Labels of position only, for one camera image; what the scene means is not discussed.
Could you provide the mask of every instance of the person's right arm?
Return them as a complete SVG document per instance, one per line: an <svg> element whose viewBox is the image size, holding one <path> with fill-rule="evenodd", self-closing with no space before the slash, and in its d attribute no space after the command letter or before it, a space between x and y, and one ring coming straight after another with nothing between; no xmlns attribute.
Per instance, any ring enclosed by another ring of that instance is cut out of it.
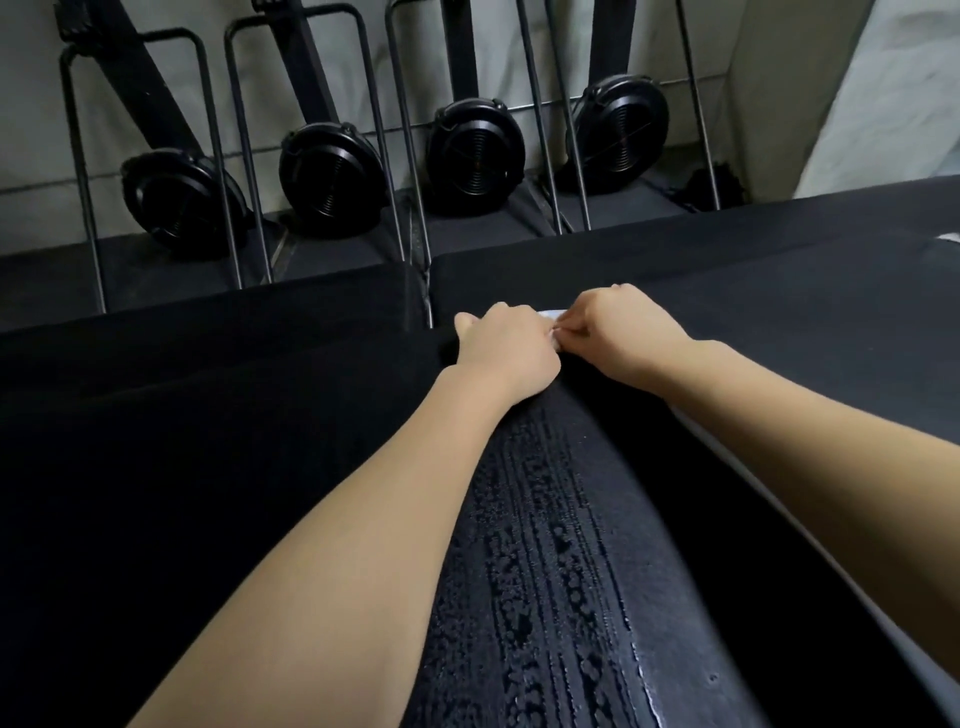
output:
<svg viewBox="0 0 960 728"><path fill-rule="evenodd" d="M561 347L678 406L960 680L960 447L691 339L632 285L587 291Z"/></svg>

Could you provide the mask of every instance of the person's left arm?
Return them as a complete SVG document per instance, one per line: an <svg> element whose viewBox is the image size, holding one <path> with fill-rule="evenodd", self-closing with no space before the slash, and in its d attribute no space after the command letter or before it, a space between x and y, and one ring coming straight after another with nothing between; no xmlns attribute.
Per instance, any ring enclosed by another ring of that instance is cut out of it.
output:
<svg viewBox="0 0 960 728"><path fill-rule="evenodd" d="M459 314L457 364L264 558L131 728L397 726L454 523L493 429L560 370L528 306Z"/></svg>

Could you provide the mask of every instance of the person's left hand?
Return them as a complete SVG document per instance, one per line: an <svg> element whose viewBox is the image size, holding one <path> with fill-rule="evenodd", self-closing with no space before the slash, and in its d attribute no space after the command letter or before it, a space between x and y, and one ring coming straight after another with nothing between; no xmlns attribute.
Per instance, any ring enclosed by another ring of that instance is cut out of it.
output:
<svg viewBox="0 0 960 728"><path fill-rule="evenodd" d="M453 324L460 338L457 366L503 387L508 406L542 392L560 372L553 322L528 305L495 303L482 319L458 313Z"/></svg>

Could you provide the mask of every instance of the horizontal metal rod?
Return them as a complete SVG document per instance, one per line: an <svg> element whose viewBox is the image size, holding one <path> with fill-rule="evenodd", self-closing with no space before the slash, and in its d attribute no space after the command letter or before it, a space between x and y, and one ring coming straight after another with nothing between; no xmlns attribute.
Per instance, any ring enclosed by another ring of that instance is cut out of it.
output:
<svg viewBox="0 0 960 728"><path fill-rule="evenodd" d="M727 76L726 73L710 73L710 74L707 74L706 76L697 76L697 81L698 82L713 81L715 79L722 79L726 76ZM687 83L689 83L689 79L670 79L668 81L661 81L660 85L679 85L679 84L687 84ZM576 101L580 101L579 96L570 97L571 103ZM564 102L563 99L550 99L549 101L540 102L540 105L542 107L553 107L553 106L557 106L558 104L562 104L563 102ZM516 106L516 107L510 107L509 111L513 113L518 113L523 111L532 111L533 108L534 108L533 104L520 104L519 106ZM433 121L420 121L416 124L411 124L410 128L411 129L428 129L431 124L433 124ZM385 128L383 130L383 133L397 133L402 131L403 131L402 127L396 126L396 127ZM374 136L376 134L376 130L370 130L369 132L361 132L361 134L363 136ZM279 151L280 151L279 144L274 144L269 147L257 147L253 149L253 153L255 155L261 155L261 154L267 154L268 152L279 152ZM236 159L240 157L242 154L243 153L240 151L224 152L224 159ZM119 177L119 176L120 176L119 171L101 172L100 174L90 175L90 180L91 181L109 180L111 178ZM76 183L77 183L77 179L72 177L72 178L66 178L63 180L50 180L49 182L34 182L33 184L21 184L17 187L7 187L6 189L0 189L0 196L15 195L19 192L33 192L39 189L47 189L48 187L62 187L67 184L76 184Z"/></svg>

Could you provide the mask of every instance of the bare skin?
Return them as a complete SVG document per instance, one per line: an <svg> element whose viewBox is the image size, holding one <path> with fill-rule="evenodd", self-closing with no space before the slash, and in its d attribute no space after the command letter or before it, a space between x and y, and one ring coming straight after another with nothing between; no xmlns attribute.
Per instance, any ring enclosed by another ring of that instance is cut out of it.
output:
<svg viewBox="0 0 960 728"><path fill-rule="evenodd" d="M247 577L130 726L397 726L480 454L560 371L552 324L505 303L458 316L457 364Z"/></svg>
<svg viewBox="0 0 960 728"><path fill-rule="evenodd" d="M581 294L557 325L565 351L677 405L723 443L960 679L960 447L695 341L629 284Z"/></svg>

